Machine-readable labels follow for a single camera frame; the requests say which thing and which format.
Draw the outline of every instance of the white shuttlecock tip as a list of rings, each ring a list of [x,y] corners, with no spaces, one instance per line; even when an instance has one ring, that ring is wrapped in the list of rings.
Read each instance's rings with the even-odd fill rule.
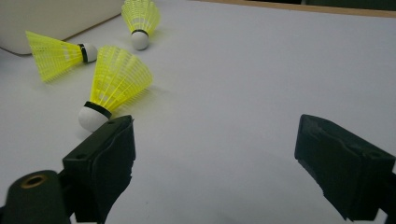
[[[90,63],[96,61],[98,56],[97,48],[90,43],[78,44],[81,48],[82,59],[84,63]]]
[[[145,49],[149,45],[149,34],[144,30],[132,32],[132,46],[134,49]]]
[[[78,113],[78,122],[85,130],[93,133],[106,123],[110,117],[111,113],[108,110],[87,101]]]

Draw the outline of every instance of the yellow shuttlecock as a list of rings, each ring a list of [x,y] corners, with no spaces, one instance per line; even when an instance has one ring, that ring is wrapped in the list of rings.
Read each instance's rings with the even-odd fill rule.
[[[151,0],[125,0],[121,15],[132,33],[132,46],[145,49],[160,22],[160,11]]]
[[[96,60],[97,49],[92,44],[71,44],[26,31],[41,80],[48,82],[79,63]]]
[[[108,121],[111,113],[152,82],[149,69],[125,49],[99,49],[90,101],[78,114],[80,125],[91,132]]]

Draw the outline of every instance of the white surface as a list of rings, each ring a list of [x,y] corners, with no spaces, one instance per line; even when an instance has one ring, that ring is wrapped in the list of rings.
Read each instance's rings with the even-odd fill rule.
[[[149,37],[143,32],[135,32],[131,38],[134,49],[145,49],[149,45]]]
[[[93,44],[84,43],[82,45],[84,46],[85,52],[87,53],[88,63],[96,61],[96,58],[98,56],[98,49]]]
[[[150,47],[121,17],[72,42],[117,45],[154,75],[132,114],[137,159],[107,223],[345,221],[294,159],[303,113],[396,155],[396,20],[158,1]],[[88,132],[78,111],[94,63],[49,85],[31,57],[0,51],[0,201],[17,178],[62,170]],[[384,223],[381,212],[375,222]]]
[[[64,40],[120,14],[122,4],[123,0],[0,0],[0,48],[31,53],[26,30]]]
[[[108,118],[105,115],[87,106],[83,106],[78,113],[79,124],[91,133],[95,132],[106,121],[108,121]]]

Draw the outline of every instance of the black band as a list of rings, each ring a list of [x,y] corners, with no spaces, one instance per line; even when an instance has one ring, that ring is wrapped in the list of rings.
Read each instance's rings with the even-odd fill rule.
[[[81,49],[81,53],[82,53],[82,61],[84,63],[88,62],[88,56],[87,56],[87,50],[85,50],[85,46],[83,44],[78,44],[79,48]]]
[[[133,35],[133,34],[136,33],[136,32],[142,32],[143,34],[149,36],[149,34],[148,34],[146,31],[144,31],[144,30],[134,30],[134,31],[131,33],[131,35]]]
[[[106,118],[110,119],[111,112],[106,110],[104,107],[94,104],[93,102],[87,101],[84,105],[90,109],[96,110],[97,112],[103,114]]]

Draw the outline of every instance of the table surface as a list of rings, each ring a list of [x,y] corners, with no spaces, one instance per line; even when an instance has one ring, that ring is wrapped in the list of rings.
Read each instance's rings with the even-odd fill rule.
[[[67,40],[128,49],[154,75],[115,114],[135,119],[137,159],[107,223],[345,223],[293,157],[299,118],[329,119],[396,155],[396,20],[157,5],[162,21],[144,51],[122,17]],[[89,135],[77,116],[94,67],[44,84],[32,56],[0,50],[1,202],[19,177],[60,172]]]

